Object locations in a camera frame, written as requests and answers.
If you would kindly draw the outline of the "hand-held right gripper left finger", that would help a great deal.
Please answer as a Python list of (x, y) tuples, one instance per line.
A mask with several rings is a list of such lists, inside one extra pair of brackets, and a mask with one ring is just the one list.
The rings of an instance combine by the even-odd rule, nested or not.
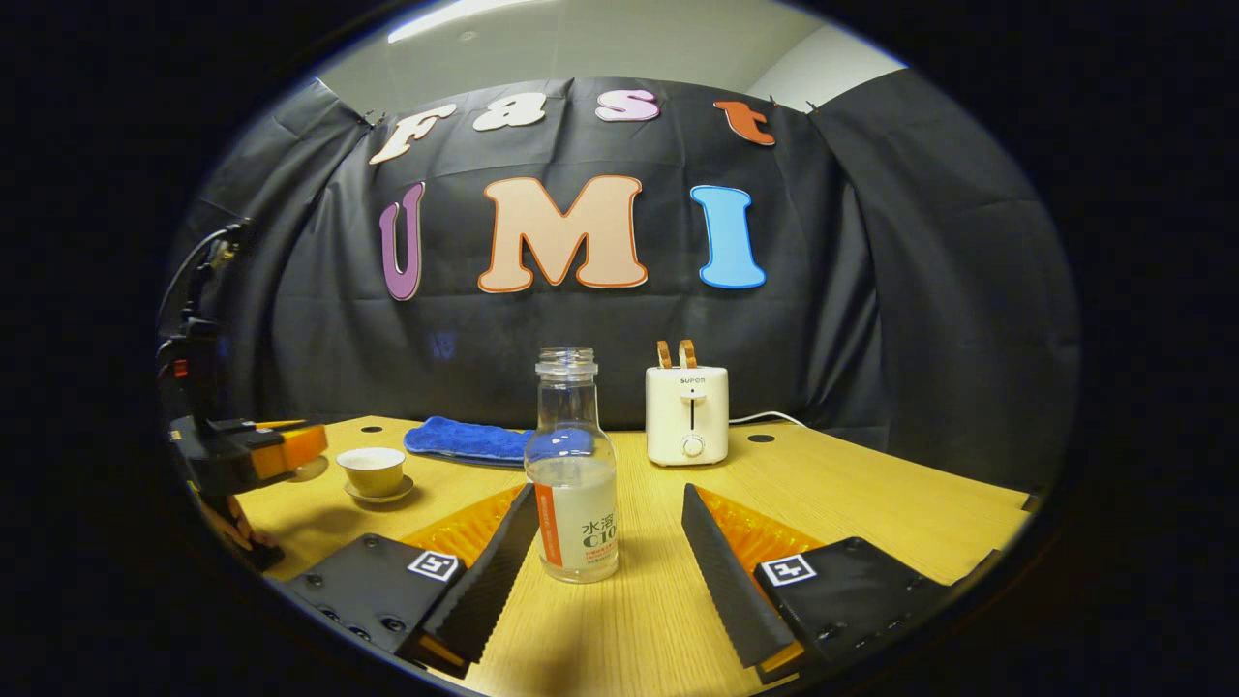
[(384, 652), (463, 678), (481, 661), (536, 530), (534, 487), (513, 487), (406, 541), (363, 534), (285, 587)]

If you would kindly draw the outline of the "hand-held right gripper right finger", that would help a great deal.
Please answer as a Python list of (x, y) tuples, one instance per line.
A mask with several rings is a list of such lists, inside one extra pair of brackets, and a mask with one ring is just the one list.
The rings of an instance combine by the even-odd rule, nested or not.
[(681, 529), (740, 664), (764, 683), (845, 669), (952, 595), (866, 539), (821, 543), (686, 485)]

